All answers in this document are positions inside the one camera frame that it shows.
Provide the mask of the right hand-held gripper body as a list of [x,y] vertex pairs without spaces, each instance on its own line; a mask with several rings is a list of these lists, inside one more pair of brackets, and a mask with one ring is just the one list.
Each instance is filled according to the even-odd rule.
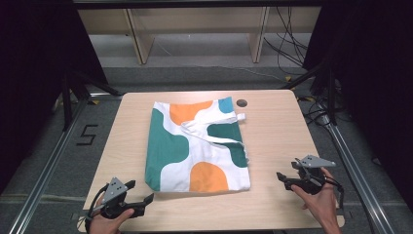
[[335,167],[336,163],[314,155],[307,155],[299,160],[302,165],[297,170],[299,177],[292,178],[291,183],[285,183],[285,189],[290,190],[292,185],[296,185],[306,193],[312,195],[319,193],[325,184],[325,177],[321,168]]

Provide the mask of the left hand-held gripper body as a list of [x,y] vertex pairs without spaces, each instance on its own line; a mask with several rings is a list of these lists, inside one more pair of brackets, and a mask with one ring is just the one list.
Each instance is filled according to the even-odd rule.
[[145,208],[139,208],[136,206],[137,203],[128,204],[125,202],[127,192],[129,189],[116,177],[113,177],[109,182],[108,187],[103,196],[100,209],[100,214],[109,219],[114,219],[118,217],[122,212],[133,209],[134,214],[131,218],[138,216],[144,216]]

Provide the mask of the white green orange tote bag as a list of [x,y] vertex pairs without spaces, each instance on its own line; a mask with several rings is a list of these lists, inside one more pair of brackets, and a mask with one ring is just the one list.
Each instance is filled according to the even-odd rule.
[[248,158],[230,97],[192,104],[155,102],[145,182],[158,192],[216,193],[250,188]]

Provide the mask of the person's right hand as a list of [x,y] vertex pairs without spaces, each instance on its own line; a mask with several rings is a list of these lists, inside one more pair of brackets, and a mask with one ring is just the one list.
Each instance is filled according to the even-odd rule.
[[336,214],[336,197],[332,184],[326,183],[316,195],[308,194],[296,185],[292,185],[291,189],[303,200],[302,209],[309,210],[321,227],[327,223],[339,226]]

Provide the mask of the person's left hand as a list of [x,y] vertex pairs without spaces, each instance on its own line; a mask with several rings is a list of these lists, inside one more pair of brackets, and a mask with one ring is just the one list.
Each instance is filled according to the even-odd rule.
[[122,212],[118,217],[109,219],[100,213],[93,215],[90,222],[89,234],[122,234],[120,226],[134,214],[133,209]]

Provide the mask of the black stand leg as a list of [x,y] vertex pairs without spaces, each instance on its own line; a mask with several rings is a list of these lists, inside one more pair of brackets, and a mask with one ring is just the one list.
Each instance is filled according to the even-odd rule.
[[311,77],[315,80],[310,88],[311,94],[318,96],[323,91],[327,92],[327,107],[326,113],[331,124],[336,125],[335,118],[335,78],[328,62],[323,61],[314,68],[308,70],[303,75],[293,80],[290,83],[282,86],[282,90],[291,90],[296,86],[307,81]]
[[74,94],[78,100],[87,100],[91,93],[87,85],[92,85],[114,97],[121,97],[124,93],[117,91],[108,84],[93,79],[84,72],[75,69],[67,70],[61,79],[61,96],[64,110],[64,127],[67,131],[73,122],[71,94]]

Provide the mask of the black curtain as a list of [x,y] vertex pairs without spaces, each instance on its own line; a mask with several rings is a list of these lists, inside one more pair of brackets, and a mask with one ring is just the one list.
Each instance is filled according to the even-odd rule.
[[327,0],[304,67],[315,67],[338,36],[333,73],[349,112],[413,210],[413,0]]
[[106,82],[73,0],[0,0],[0,193],[75,71]]

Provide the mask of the light wooden bench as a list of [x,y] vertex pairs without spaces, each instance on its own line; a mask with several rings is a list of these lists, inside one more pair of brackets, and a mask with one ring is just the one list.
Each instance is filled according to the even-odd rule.
[[81,10],[91,35],[128,34],[137,61],[147,62],[155,36],[179,33],[244,33],[251,59],[260,61],[264,35],[280,33],[288,22],[294,33],[311,33],[319,7],[230,7]]

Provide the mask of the metal floor rail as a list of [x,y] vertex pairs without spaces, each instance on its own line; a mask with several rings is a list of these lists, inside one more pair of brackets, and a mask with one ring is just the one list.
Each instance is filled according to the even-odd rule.
[[318,104],[318,108],[326,112],[322,117],[323,122],[326,124],[326,128],[331,133],[333,141],[337,145],[342,163],[347,170],[353,187],[357,191],[357,195],[367,213],[367,217],[373,225],[372,234],[395,234],[385,210],[369,186],[360,167],[357,165],[357,161],[339,131],[338,126],[334,124],[333,118],[329,116],[328,108],[323,104]]
[[56,111],[0,193],[0,234],[80,234],[120,102],[104,94],[81,100],[68,128],[62,109]]

